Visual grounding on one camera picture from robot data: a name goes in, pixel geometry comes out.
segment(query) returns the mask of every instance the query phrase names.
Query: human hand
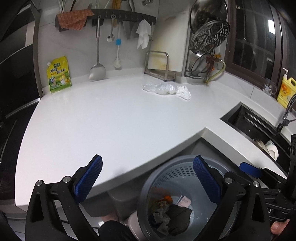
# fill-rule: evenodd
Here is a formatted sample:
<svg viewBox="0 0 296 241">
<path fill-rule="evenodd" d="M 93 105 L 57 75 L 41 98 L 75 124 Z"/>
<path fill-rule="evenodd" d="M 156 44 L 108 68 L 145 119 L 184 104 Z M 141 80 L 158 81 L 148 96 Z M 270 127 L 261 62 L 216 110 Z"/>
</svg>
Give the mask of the human hand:
<svg viewBox="0 0 296 241">
<path fill-rule="evenodd" d="M 289 221 L 290 220 L 287 219 L 287 221 L 285 221 L 285 222 L 274 222 L 270 228 L 270 231 L 274 235 L 280 235 L 282 233 L 282 231 L 284 230 L 284 228 L 287 226 Z"/>
</svg>

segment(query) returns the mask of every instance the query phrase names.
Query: gray trash can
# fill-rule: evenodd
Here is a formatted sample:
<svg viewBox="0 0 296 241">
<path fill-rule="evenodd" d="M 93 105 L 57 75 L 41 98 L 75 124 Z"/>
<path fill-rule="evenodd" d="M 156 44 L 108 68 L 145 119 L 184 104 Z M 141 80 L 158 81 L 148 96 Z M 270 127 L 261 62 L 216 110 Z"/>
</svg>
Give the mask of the gray trash can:
<svg viewBox="0 0 296 241">
<path fill-rule="evenodd" d="M 137 215 L 140 228 L 149 241 L 192 241 L 198 236 L 215 211 L 217 205 L 209 200 L 193 170 L 195 157 L 180 156 L 174 158 L 155 170 L 145 182 L 138 200 Z M 223 176 L 228 172 L 228 169 L 221 163 L 207 157 L 203 157 L 203 159 Z M 151 227 L 148 220 L 148 217 L 152 214 L 151 203 L 166 195 L 171 196 L 174 203 L 181 195 L 191 200 L 189 208 L 193 211 L 190 215 L 189 227 L 184 233 L 175 237 L 159 233 L 156 228 Z M 238 208 L 235 205 L 221 237 L 224 237 L 233 226 L 237 211 Z"/>
</svg>

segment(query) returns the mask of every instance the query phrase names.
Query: dish soap bottle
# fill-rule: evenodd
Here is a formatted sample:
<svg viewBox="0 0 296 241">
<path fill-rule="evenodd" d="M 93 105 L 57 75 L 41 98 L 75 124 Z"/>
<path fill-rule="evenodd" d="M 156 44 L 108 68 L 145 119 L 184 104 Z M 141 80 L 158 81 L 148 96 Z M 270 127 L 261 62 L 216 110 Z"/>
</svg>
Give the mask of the dish soap bottle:
<svg viewBox="0 0 296 241">
<path fill-rule="evenodd" d="M 290 99 L 296 93 L 296 81 L 293 78 L 288 79 L 287 73 L 289 71 L 287 69 L 284 69 L 284 71 L 286 71 L 286 73 L 284 74 L 283 80 L 281 82 L 281 89 L 279 91 L 277 101 L 284 108 L 287 108 Z"/>
</svg>

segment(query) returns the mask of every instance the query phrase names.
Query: white tissue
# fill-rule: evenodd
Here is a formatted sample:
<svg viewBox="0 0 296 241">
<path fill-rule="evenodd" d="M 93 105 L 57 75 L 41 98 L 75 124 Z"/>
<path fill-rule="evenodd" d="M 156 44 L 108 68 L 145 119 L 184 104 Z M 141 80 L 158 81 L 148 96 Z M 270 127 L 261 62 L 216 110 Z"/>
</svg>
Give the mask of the white tissue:
<svg viewBox="0 0 296 241">
<path fill-rule="evenodd" d="M 139 34 L 137 49 L 140 46 L 142 46 L 142 49 L 147 48 L 149 43 L 149 35 L 151 35 L 151 26 L 145 19 L 140 22 L 136 33 Z"/>
<path fill-rule="evenodd" d="M 185 100 L 191 99 L 191 94 L 186 86 L 177 86 L 176 95 Z"/>
<path fill-rule="evenodd" d="M 143 85 L 143 90 L 154 92 L 159 95 L 176 95 L 185 100 L 191 99 L 191 94 L 186 86 L 175 86 L 174 84 L 164 83 L 160 85 L 146 84 Z"/>
</svg>

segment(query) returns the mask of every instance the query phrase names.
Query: orange cloth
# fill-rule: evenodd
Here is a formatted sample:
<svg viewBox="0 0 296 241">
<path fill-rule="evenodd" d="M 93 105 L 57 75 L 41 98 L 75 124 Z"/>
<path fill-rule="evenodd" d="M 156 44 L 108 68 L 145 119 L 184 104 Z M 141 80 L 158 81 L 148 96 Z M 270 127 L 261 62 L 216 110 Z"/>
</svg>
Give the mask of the orange cloth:
<svg viewBox="0 0 296 241">
<path fill-rule="evenodd" d="M 57 15 L 61 28 L 82 30 L 88 16 L 94 13 L 90 9 L 63 12 Z"/>
</svg>

